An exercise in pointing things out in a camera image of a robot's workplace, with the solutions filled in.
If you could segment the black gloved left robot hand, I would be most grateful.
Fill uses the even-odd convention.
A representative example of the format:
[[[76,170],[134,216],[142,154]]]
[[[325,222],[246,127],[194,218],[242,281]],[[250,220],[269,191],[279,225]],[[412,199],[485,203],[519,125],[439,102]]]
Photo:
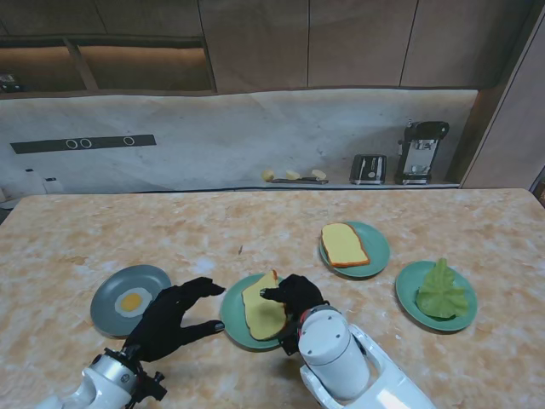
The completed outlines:
[[[181,346],[223,331],[225,325],[220,320],[186,327],[181,322],[186,311],[199,299],[219,296],[224,291],[223,287],[205,277],[161,291],[125,340],[123,349],[130,349],[132,357],[138,361],[153,362],[174,353]]]

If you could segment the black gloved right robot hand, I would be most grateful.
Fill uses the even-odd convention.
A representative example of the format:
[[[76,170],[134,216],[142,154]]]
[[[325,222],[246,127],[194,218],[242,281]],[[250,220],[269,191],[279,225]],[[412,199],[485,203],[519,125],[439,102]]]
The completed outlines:
[[[296,322],[306,311],[319,305],[328,304],[314,283],[305,276],[297,274],[291,274],[283,279],[278,287],[261,289],[260,296],[284,305],[289,320],[278,337],[287,336],[295,331]]]

